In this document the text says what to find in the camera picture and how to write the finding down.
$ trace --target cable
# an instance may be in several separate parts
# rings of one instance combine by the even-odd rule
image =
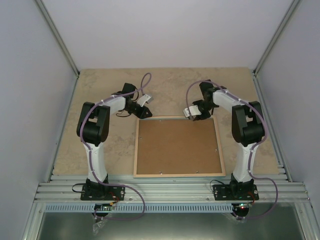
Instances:
[[[76,190],[74,190],[74,187],[75,187],[75,186],[80,186],[80,185],[83,186],[83,185],[85,185],[85,183],[76,183],[75,185],[72,186],[72,188],[71,188],[72,191],[73,191],[74,193],[81,194],[82,191],[76,191]]]
[[[142,92],[142,89],[144,89],[151,81],[151,78],[152,78],[152,75],[150,72],[147,72],[143,77],[142,77],[142,80],[141,80],[141,85],[145,79],[145,77],[149,75],[149,79],[148,81],[146,82],[145,85],[141,86],[139,89],[135,90],[135,91],[132,91],[132,92],[129,92],[129,93],[125,93],[125,94],[120,94],[120,95],[113,95],[113,96],[110,96],[102,101],[99,101],[97,102],[90,110],[89,112],[86,114],[86,116],[84,117],[83,119],[83,123],[80,127],[80,139],[81,139],[81,142],[83,142],[83,144],[88,148],[89,150],[89,169],[90,171],[92,171],[92,175],[93,177],[95,178],[95,180],[101,184],[101,185],[104,185],[104,186],[109,186],[109,187],[122,187],[122,188],[127,188],[127,189],[130,189],[132,191],[134,191],[136,194],[138,194],[138,196],[141,198],[141,201],[142,201],[142,204],[143,204],[143,209],[142,209],[142,212],[138,215],[138,216],[135,216],[135,217],[130,217],[130,218],[118,218],[118,217],[99,217],[96,215],[96,211],[94,212],[94,217],[95,218],[103,218],[103,219],[109,219],[109,220],[118,220],[118,221],[127,221],[127,220],[135,220],[135,219],[139,219],[141,218],[144,214],[145,214],[145,211],[146,211],[146,202],[144,200],[144,197],[141,195],[140,192],[138,192],[135,188],[131,187],[131,186],[128,186],[128,185],[125,185],[125,184],[115,184],[115,183],[104,183],[102,181],[99,180],[99,178],[97,177],[96,173],[95,173],[95,170],[93,168],[93,164],[92,164],[92,149],[90,148],[89,144],[86,143],[86,141],[84,140],[84,137],[83,137],[83,133],[84,133],[84,127],[85,127],[85,124],[86,122],[88,121],[89,119],[89,116],[90,114],[95,110],[96,107],[98,107],[99,105],[105,103],[105,102],[108,102],[112,99],[115,99],[115,98],[119,98],[119,97],[125,97],[125,96],[128,96],[128,95],[131,95],[131,94],[135,94],[139,91]]]
[[[140,89],[141,89],[141,93],[142,93],[142,95],[144,95],[145,93],[144,93],[144,87],[142,87],[142,84],[144,83],[144,80],[145,80],[145,77],[147,76],[147,75],[149,75],[149,79],[148,79],[148,82],[150,82],[150,80],[151,80],[151,73],[150,72],[147,72],[144,76],[143,76],[143,78],[142,78],[142,80],[141,80],[141,83],[140,83]]]
[[[255,203],[256,199],[255,196],[252,194],[252,192],[248,191],[248,194],[252,197],[253,201],[252,201],[252,205]]]
[[[254,113],[258,116],[258,118],[260,119],[260,121],[262,122],[262,125],[263,125],[263,129],[264,129],[264,138],[260,141],[260,142],[257,142],[255,145],[252,146],[251,150],[250,150],[250,154],[249,154],[249,161],[248,161],[248,173],[250,175],[251,178],[255,179],[255,180],[269,180],[273,183],[274,185],[274,188],[275,188],[275,200],[274,200],[274,203],[273,205],[271,206],[271,208],[266,211],[265,213],[261,214],[261,215],[258,215],[258,216],[248,216],[248,217],[242,217],[242,216],[237,216],[236,214],[233,214],[237,219],[239,220],[243,220],[243,219],[259,219],[259,218],[262,218],[266,215],[268,215],[269,213],[271,213],[271,211],[276,207],[276,204],[278,202],[278,197],[279,197],[279,191],[278,191],[278,186],[276,184],[276,182],[269,178],[269,177],[256,177],[256,176],[253,176],[252,173],[251,173],[251,161],[252,161],[252,154],[253,154],[253,150],[259,146],[260,144],[262,144],[269,136],[269,130],[268,130],[268,126],[264,120],[264,118],[261,116],[261,114],[253,107],[251,106],[249,103],[247,103],[246,101],[238,98],[237,96],[233,95],[232,93],[230,93],[227,89],[223,89],[220,85],[216,84],[215,82],[212,82],[212,81],[208,81],[208,80],[199,80],[199,81],[195,81],[194,83],[192,83],[189,88],[187,89],[186,91],[186,94],[185,94],[185,102],[186,102],[186,107],[188,109],[188,112],[189,112],[189,115],[190,117],[193,119],[194,117],[191,115],[191,112],[190,112],[190,108],[189,108],[189,103],[188,103],[188,93],[191,89],[191,87],[195,84],[198,84],[198,83],[209,83],[209,84],[212,84],[213,86],[215,87],[218,87],[223,93],[225,93],[227,96],[231,97],[232,99],[234,99],[235,101],[241,103],[241,104],[244,104],[246,105],[247,107],[249,107],[252,111],[254,111]]]
[[[122,114],[124,112],[124,110],[122,110],[120,113],[116,113],[115,115],[119,118],[126,118],[126,117],[130,117],[132,113],[129,113],[129,115],[125,115],[125,116],[121,116],[120,114]]]
[[[111,192],[109,192],[111,195],[112,195],[112,198],[113,199],[116,199],[116,201],[114,202],[114,203],[117,203],[117,202],[119,202],[119,198],[117,197],[117,196],[115,196],[115,194],[111,191]]]
[[[137,101],[138,98],[139,98],[139,92],[137,92],[137,93],[138,93],[138,96],[136,96],[136,99],[135,99],[135,100],[132,100],[132,101],[134,101],[134,102]]]
[[[226,184],[225,184],[224,182],[222,182],[222,181],[213,179],[213,180],[211,180],[211,182],[210,182],[210,189],[211,189],[212,192],[214,192],[214,190],[212,189],[212,186],[211,186],[211,183],[212,183],[213,181],[216,181],[217,183],[220,183],[220,184],[222,184],[222,185],[226,185]]]

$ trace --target wooden board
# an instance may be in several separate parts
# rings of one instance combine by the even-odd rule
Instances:
[[[136,125],[134,177],[225,176],[215,117],[157,116]]]
[[[96,103],[121,90],[124,83],[140,86],[142,76],[150,72],[152,80],[145,93],[154,100],[148,105],[154,116],[181,116],[186,107],[186,90],[200,79],[212,79],[248,102],[258,101],[251,71],[245,67],[209,68],[122,68],[83,69],[77,81],[70,110],[54,164],[54,175],[87,175],[88,160],[83,143],[76,134],[84,102]],[[189,92],[189,103],[203,99],[196,84]],[[238,143],[231,133],[231,114],[223,107],[214,109],[226,175],[237,162]],[[104,164],[110,175],[132,175],[135,162],[137,117],[110,116],[109,135],[104,142]],[[278,161],[270,137],[258,147],[253,173],[279,174]]]

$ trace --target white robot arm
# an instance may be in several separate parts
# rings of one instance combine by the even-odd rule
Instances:
[[[122,91],[114,93],[111,97],[131,93],[135,89],[136,87],[134,85],[125,83]],[[145,103],[150,103],[153,98],[150,95],[144,94],[137,102],[135,102],[132,100],[133,96],[134,95],[131,94],[125,97],[114,97],[113,99],[99,105],[89,116],[89,119],[95,120],[90,121],[88,119],[84,124],[82,136],[86,144],[91,148],[91,163],[93,171],[96,177],[106,184],[108,183],[108,172],[106,170],[104,160],[104,142],[109,134],[110,116],[119,111],[127,111],[129,115],[134,114],[140,119],[152,117],[152,113],[145,106]],[[85,102],[83,104],[76,130],[78,136],[80,136],[80,128],[85,116],[94,105],[95,104],[92,102]],[[86,146],[84,146],[84,148],[86,151],[88,166],[90,166],[90,150]],[[108,197],[109,189],[108,187],[98,183],[89,167],[88,176],[86,183],[82,188],[82,192],[81,200],[105,200]]]
[[[242,106],[243,104],[239,103],[238,101],[234,100],[230,96],[226,95],[222,90],[217,90],[212,93],[213,103],[220,107],[226,109],[229,113],[232,113],[233,106]],[[202,113],[199,110],[198,105],[193,105],[189,107],[192,116],[200,116]],[[188,108],[183,110],[183,113],[186,118],[190,117]],[[244,146],[242,143],[238,142],[238,152],[236,156],[236,165],[233,171],[233,176],[238,182],[248,182],[252,178],[248,173],[248,161],[249,161],[249,154],[252,146],[255,143],[248,144]],[[255,154],[258,147],[255,147],[252,153],[251,158],[251,168],[253,169],[254,161],[255,161]]]
[[[235,196],[234,198],[241,195],[248,195],[248,192],[255,192],[256,186],[253,184],[254,180],[249,175],[248,164],[250,152],[252,151],[250,162],[250,171],[252,173],[257,150],[257,147],[253,150],[252,147],[260,142],[265,135],[260,119],[248,106],[231,98],[220,88],[213,87],[213,85],[208,82],[202,82],[199,86],[203,100],[193,102],[193,105],[190,106],[189,109],[185,108],[183,110],[185,117],[189,118],[191,114],[195,116],[195,121],[205,120],[211,117],[214,108],[217,107],[223,107],[232,114],[231,132],[234,140],[238,143],[238,152],[236,166],[231,175],[230,188],[232,189],[233,196]],[[263,115],[259,102],[254,101],[249,102],[249,104]]]

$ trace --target black mounting bracket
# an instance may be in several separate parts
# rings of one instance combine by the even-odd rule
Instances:
[[[108,177],[103,181],[108,184]],[[80,199],[83,201],[123,201],[126,189],[120,186],[105,186],[86,179]]]
[[[254,184],[254,180],[238,182],[233,174],[231,174],[230,184],[214,184],[212,189],[214,199],[217,201],[259,200],[259,193],[257,186]]]

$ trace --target white wall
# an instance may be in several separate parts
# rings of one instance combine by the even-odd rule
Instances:
[[[295,181],[320,223],[320,1],[302,1],[259,73]]]
[[[79,69],[253,69],[291,2],[44,0]]]
[[[75,83],[32,0],[0,7],[0,238],[21,239]]]

